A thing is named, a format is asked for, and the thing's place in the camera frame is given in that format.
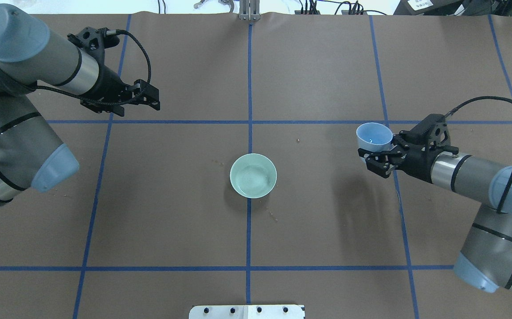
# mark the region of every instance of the white mounting plate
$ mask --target white mounting plate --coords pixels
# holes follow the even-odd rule
[[[304,305],[195,306],[189,319],[305,319]]]

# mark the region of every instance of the blue grid line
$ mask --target blue grid line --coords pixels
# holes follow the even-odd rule
[[[386,120],[253,120],[252,124],[364,124]],[[389,124],[417,124],[420,120],[388,120]],[[450,124],[509,125],[512,121],[447,121]],[[107,124],[109,120],[47,120],[49,124]],[[115,124],[249,124],[246,120],[112,120]]]
[[[406,265],[380,266],[86,266],[85,272],[173,272],[173,271],[392,271]],[[453,265],[414,265],[412,270],[452,270]],[[0,266],[0,271],[82,271],[82,266]]]
[[[494,46],[496,48],[496,54],[498,55],[498,60],[500,62],[500,66],[502,67],[502,72],[504,73],[504,78],[506,79],[506,85],[508,85],[508,89],[510,91],[510,96],[512,97],[512,81],[510,81],[510,77],[508,75],[506,65],[504,64],[502,52],[500,51],[500,45],[498,44],[498,38],[496,37],[496,30],[494,29],[494,22],[492,21],[492,16],[490,14],[489,14],[489,25],[490,25],[490,31],[492,33],[492,39],[494,41]]]
[[[132,21],[132,15],[128,14],[128,20],[126,22],[126,30],[130,31],[130,22]],[[126,53],[126,45],[128,44],[128,36],[124,36],[124,44],[122,45],[122,53],[120,54],[120,63],[118,65],[118,76],[122,74],[122,67],[124,66],[124,54]],[[92,231],[94,229],[94,218],[96,218],[96,210],[98,208],[98,196],[100,194],[100,188],[102,186],[102,176],[104,175],[104,165],[106,163],[106,154],[108,154],[108,144],[110,142],[110,132],[112,131],[112,120],[114,114],[110,113],[108,118],[108,128],[106,129],[106,138],[104,139],[104,149],[102,150],[102,160],[100,162],[100,170],[98,171],[98,181],[96,182],[96,192],[94,193],[94,202],[92,204],[92,214],[90,216],[90,223],[88,225],[88,234],[86,237],[86,245],[84,246],[84,257],[82,261],[82,270],[80,271],[79,285],[77,289],[77,298],[75,299],[75,305],[73,310],[73,319],[77,319],[78,310],[80,305],[80,297],[82,296],[82,288],[84,285],[84,277],[86,275],[86,265],[88,262],[88,253],[90,251],[90,242],[92,239]]]
[[[248,153],[252,153],[252,24],[248,25]],[[252,302],[250,266],[252,263],[252,199],[246,200],[246,304]]]
[[[375,58],[375,62],[376,62],[376,72],[378,74],[378,86],[380,89],[380,99],[382,101],[382,110],[384,112],[384,120],[386,122],[385,125],[387,127],[390,127],[390,121],[388,119],[388,112],[387,112],[387,108],[386,108],[386,98],[384,95],[384,86],[382,83],[382,71],[380,69],[380,61],[378,58],[378,48],[377,48],[377,44],[376,44],[374,21],[372,20],[372,16],[368,16],[368,18],[370,20],[372,46],[374,47],[374,58]],[[409,246],[409,243],[407,240],[406,218],[404,217],[404,213],[403,213],[402,200],[401,200],[402,197],[401,197],[400,190],[399,190],[398,176],[395,172],[394,172],[394,185],[395,185],[396,192],[398,193],[398,199],[399,199],[399,213],[400,213],[400,217],[402,220],[402,237],[403,237],[403,246],[404,246],[404,250],[406,253],[407,272],[408,272],[408,276],[410,279],[411,301],[412,301],[412,305],[414,308],[414,316],[416,319],[419,319],[418,299],[417,299],[417,296],[415,293],[414,271],[412,270],[412,267],[411,267],[410,246]]]

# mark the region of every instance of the cup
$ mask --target cup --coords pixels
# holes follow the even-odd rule
[[[388,151],[392,146],[394,134],[383,124],[370,122],[364,123],[356,129],[356,137],[359,148],[371,152]]]
[[[230,169],[230,183],[246,198],[260,198],[276,186],[276,166],[264,155],[250,153],[240,156]]]

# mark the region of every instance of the green bowl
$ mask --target green bowl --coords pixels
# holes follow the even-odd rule
[[[276,186],[276,166],[264,155],[250,153],[238,158],[230,169],[230,183],[246,198],[260,198]]]

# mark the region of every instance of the white bracket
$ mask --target white bracket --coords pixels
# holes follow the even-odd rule
[[[238,17],[245,21],[260,20],[260,0],[240,0]]]
[[[303,305],[196,306],[189,319],[305,319]]]

